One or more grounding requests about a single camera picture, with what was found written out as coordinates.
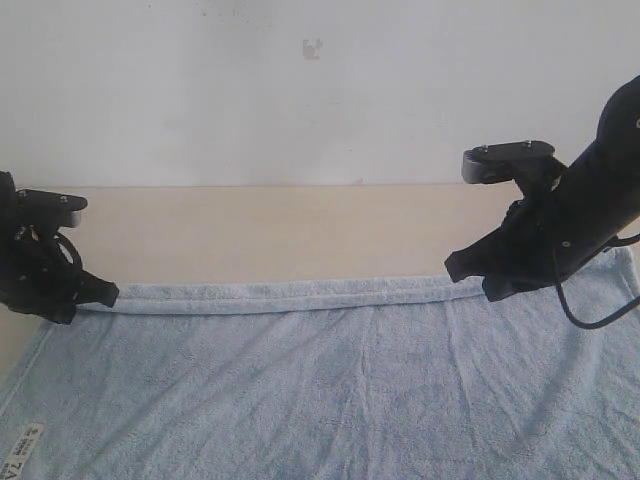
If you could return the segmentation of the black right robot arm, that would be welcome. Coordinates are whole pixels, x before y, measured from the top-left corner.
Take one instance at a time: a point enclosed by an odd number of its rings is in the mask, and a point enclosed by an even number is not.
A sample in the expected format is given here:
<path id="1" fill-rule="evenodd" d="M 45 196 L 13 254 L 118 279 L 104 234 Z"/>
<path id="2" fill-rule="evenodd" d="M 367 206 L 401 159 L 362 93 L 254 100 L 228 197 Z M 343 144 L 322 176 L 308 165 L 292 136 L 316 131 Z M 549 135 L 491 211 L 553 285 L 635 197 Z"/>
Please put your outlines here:
<path id="1" fill-rule="evenodd" d="M 544 141 L 478 146 L 463 154 L 468 184 L 514 182 L 522 193 L 500 225 L 444 265 L 454 282 L 479 277 L 488 300 L 561 283 L 622 245 L 639 216 L 639 81 L 607 101 L 590 145 L 570 165 Z"/>

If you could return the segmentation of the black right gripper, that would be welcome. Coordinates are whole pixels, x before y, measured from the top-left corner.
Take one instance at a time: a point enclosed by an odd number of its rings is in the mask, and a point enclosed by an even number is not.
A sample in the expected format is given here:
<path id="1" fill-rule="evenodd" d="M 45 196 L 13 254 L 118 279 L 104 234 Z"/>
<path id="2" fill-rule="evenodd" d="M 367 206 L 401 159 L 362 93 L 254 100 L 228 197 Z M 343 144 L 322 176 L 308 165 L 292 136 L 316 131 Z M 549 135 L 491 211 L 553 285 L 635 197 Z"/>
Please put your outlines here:
<path id="1" fill-rule="evenodd" d="M 548 197 L 536 203 L 514 203 L 503 223 L 483 239 L 444 261 L 454 282 L 482 277 L 489 302 L 498 302 L 519 292 L 518 288 L 546 288 L 570 276 L 564 247 L 562 220 L 566 210 Z"/>

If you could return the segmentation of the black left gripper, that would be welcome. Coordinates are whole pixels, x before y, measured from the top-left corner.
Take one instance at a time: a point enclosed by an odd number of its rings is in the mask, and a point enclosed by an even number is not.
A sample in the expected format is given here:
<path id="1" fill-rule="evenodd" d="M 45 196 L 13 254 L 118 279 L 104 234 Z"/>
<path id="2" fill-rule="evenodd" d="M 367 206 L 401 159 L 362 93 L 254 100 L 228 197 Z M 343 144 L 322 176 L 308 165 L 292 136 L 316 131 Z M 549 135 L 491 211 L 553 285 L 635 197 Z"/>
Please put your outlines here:
<path id="1" fill-rule="evenodd" d="M 83 304 L 113 308 L 118 286 L 84 270 L 73 243 L 40 227 L 1 228 L 1 303 L 9 310 L 70 325 Z"/>

